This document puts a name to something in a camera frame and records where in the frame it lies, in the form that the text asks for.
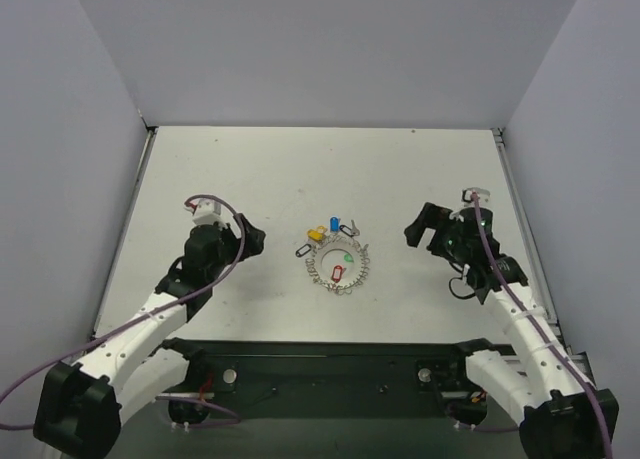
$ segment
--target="gray wall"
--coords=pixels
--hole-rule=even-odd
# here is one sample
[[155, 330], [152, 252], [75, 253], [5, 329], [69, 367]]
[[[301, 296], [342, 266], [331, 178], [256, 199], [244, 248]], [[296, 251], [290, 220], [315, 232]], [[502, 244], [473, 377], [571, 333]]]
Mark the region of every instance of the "gray wall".
[[506, 130], [562, 329], [638, 457], [640, 0], [578, 0]]
[[504, 126], [575, 0], [80, 0], [149, 124]]
[[[90, 333], [145, 130], [78, 0], [0, 0], [0, 388]], [[34, 418], [42, 379], [0, 408]], [[37, 457], [0, 432], [0, 457]]]

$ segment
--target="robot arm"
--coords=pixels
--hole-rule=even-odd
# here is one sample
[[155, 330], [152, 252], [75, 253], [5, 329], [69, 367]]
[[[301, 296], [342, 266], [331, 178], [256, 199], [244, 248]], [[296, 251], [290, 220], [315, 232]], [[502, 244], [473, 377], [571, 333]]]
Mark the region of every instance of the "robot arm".
[[[265, 233], [242, 215], [245, 243], [221, 222], [218, 206], [201, 201], [196, 227], [167, 275], [136, 312], [138, 321], [71, 365], [58, 363], [47, 373], [34, 436], [72, 457], [100, 459], [113, 447], [122, 425], [166, 389], [181, 383], [197, 354], [180, 350], [168, 335], [186, 324], [211, 298], [213, 283], [226, 266], [259, 255]], [[188, 302], [189, 294], [198, 294]]]
[[[473, 199], [479, 204], [478, 215]], [[509, 339], [526, 374], [520, 376], [498, 352], [480, 346], [467, 354], [467, 378], [490, 394], [518, 424], [530, 459], [602, 457], [601, 424], [593, 403], [602, 411], [611, 437], [618, 414], [613, 394], [596, 390], [571, 361], [549, 327], [526, 275], [513, 258], [500, 254], [500, 244], [492, 235], [493, 214], [487, 209], [488, 191], [467, 189], [462, 202], [458, 211], [426, 203], [405, 229], [407, 244], [417, 247], [426, 229], [435, 231], [427, 250], [462, 271], [482, 308]], [[487, 251], [504, 282], [494, 274]]]

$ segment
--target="purple cable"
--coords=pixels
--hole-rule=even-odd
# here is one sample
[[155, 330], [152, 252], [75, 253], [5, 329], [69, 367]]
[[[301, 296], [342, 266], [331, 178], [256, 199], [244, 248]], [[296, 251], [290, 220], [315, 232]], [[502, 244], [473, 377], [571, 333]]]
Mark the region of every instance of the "purple cable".
[[[489, 262], [491, 263], [491, 269], [493, 271], [493, 275], [496, 276], [496, 279], [498, 279], [498, 282], [500, 282], [500, 285], [504, 288], [504, 290], [511, 297], [511, 299], [513, 299], [513, 302], [516, 303], [518, 308], [520, 308], [520, 310], [524, 312], [527, 310], [526, 306], [518, 298], [515, 292], [513, 292], [511, 287], [509, 287], [509, 284], [507, 283], [504, 276], [500, 272], [500, 268], [496, 263], [496, 259], [493, 257], [493, 253], [491, 252], [491, 247], [489, 247], [489, 241], [487, 240], [487, 235], [484, 231], [484, 228], [481, 225], [482, 213], [480, 212], [480, 202], [478, 201], [478, 195], [474, 192], [473, 194], [471, 194], [471, 197], [473, 199], [473, 207], [476, 213], [476, 222], [478, 223], [478, 231], [480, 231], [480, 239], [482, 240], [482, 246], [484, 247], [484, 252], [487, 255], [487, 259], [489, 259]], [[531, 325], [538, 332], [542, 340], [547, 344], [551, 344], [551, 340], [549, 336], [546, 334], [544, 329], [540, 327], [540, 324], [538, 324], [538, 322], [530, 315], [527, 316], [527, 319], [529, 319], [529, 322], [531, 322]], [[550, 345], [549, 350], [555, 356], [555, 358], [558, 359], [560, 364], [562, 364], [569, 371], [569, 373], [573, 376], [576, 382], [580, 384], [580, 387], [584, 389], [584, 392], [587, 395], [589, 402], [591, 403], [591, 407], [593, 407], [593, 412], [596, 415], [596, 420], [598, 421], [598, 427], [600, 429], [600, 435], [602, 437], [602, 445], [604, 447], [605, 457], [606, 459], [613, 459], [613, 449], [611, 447], [611, 438], [609, 437], [609, 429], [607, 427], [607, 421], [604, 418], [604, 413], [600, 408], [600, 404], [598, 403], [598, 398], [593, 392], [593, 388], [584, 379], [582, 379], [578, 371], [571, 365], [571, 363], [567, 359], [565, 359], [565, 357], [560, 353], [557, 347], [555, 347], [554, 345]]]
[[158, 401], [175, 401], [175, 402], [186, 402], [188, 404], [196, 404], [206, 408], [209, 408], [213, 411], [222, 412], [227, 416], [231, 416], [233, 419], [223, 419], [216, 422], [204, 422], [202, 424], [189, 424], [189, 429], [213, 429], [215, 427], [223, 427], [223, 426], [235, 426], [236, 424], [240, 424], [240, 416], [233, 412], [231, 409], [227, 409], [226, 407], [218, 406], [217, 404], [213, 404], [207, 401], [200, 401], [198, 399], [192, 399], [189, 397], [173, 397], [173, 396], [158, 396], [156, 397]]
[[[238, 248], [238, 254], [236, 254], [236, 257], [233, 259], [233, 262], [229, 265], [229, 267], [227, 267], [223, 271], [223, 273], [220, 274], [218, 279], [213, 281], [211, 284], [207, 284], [203, 288], [198, 289], [197, 291], [194, 291], [194, 292], [192, 292], [190, 294], [187, 294], [186, 296], [183, 296], [183, 297], [181, 297], [179, 299], [176, 299], [175, 301], [171, 301], [171, 302], [165, 304], [164, 306], [160, 306], [160, 307], [155, 308], [148, 315], [144, 315], [144, 316], [140, 316], [140, 317], [137, 317], [135, 319], [132, 319], [131, 321], [126, 322], [123, 325], [115, 328], [113, 331], [108, 332], [104, 336], [97, 337], [93, 341], [88, 342], [88, 343], [84, 344], [83, 346], [79, 346], [79, 347], [77, 347], [76, 349], [74, 349], [72, 351], [69, 351], [69, 352], [66, 352], [66, 353], [64, 353], [64, 354], [62, 354], [60, 356], [57, 356], [56, 358], [51, 359], [50, 361], [47, 361], [44, 364], [36, 367], [35, 369], [32, 369], [31, 371], [27, 372], [25, 375], [23, 375], [22, 377], [17, 379], [13, 384], [11, 384], [9, 387], [7, 387], [7, 389], [4, 390], [2, 392], [2, 394], [0, 394], [0, 405], [2, 405], [2, 403], [7, 399], [7, 397], [9, 397], [9, 395], [13, 391], [15, 391], [18, 387], [20, 387], [26, 381], [31, 379], [33, 376], [38, 374], [40, 371], [43, 371], [46, 368], [51, 367], [54, 364], [56, 364], [56, 363], [58, 363], [60, 361], [63, 361], [64, 359], [67, 359], [68, 357], [75, 356], [76, 354], [80, 354], [81, 352], [88, 351], [89, 349], [93, 349], [95, 347], [98, 347], [100, 344], [102, 344], [103, 342], [108, 341], [112, 337], [117, 336], [118, 334], [126, 331], [127, 329], [129, 329], [129, 328], [131, 328], [133, 326], [136, 326], [136, 325], [140, 324], [143, 321], [148, 320], [150, 315], [159, 314], [159, 313], [164, 312], [167, 309], [170, 309], [170, 308], [172, 308], [174, 306], [178, 306], [180, 304], [184, 304], [185, 302], [190, 301], [191, 299], [199, 296], [203, 292], [207, 292], [207, 291], [213, 289], [215, 286], [220, 284], [229, 274], [231, 274], [231, 271], [233, 271], [233, 269], [235, 269], [235, 267], [240, 262], [240, 258], [242, 257], [242, 253], [244, 252], [244, 244], [245, 244], [245, 240], [246, 240], [246, 233], [245, 233], [244, 227], [242, 226], [242, 222], [240, 221], [240, 219], [238, 219], [238, 213], [226, 201], [223, 201], [219, 197], [212, 196], [210, 194], [196, 194], [195, 196], [191, 196], [189, 199], [187, 199], [186, 202], [191, 202], [194, 199], [209, 199], [209, 200], [216, 201], [216, 202], [222, 204], [233, 215], [233, 219], [236, 221], [236, 223], [240, 227], [240, 247]], [[28, 431], [30, 429], [33, 429], [33, 424], [20, 424], [20, 425], [16, 426], [16, 425], [12, 425], [12, 424], [0, 423], [0, 431]]]

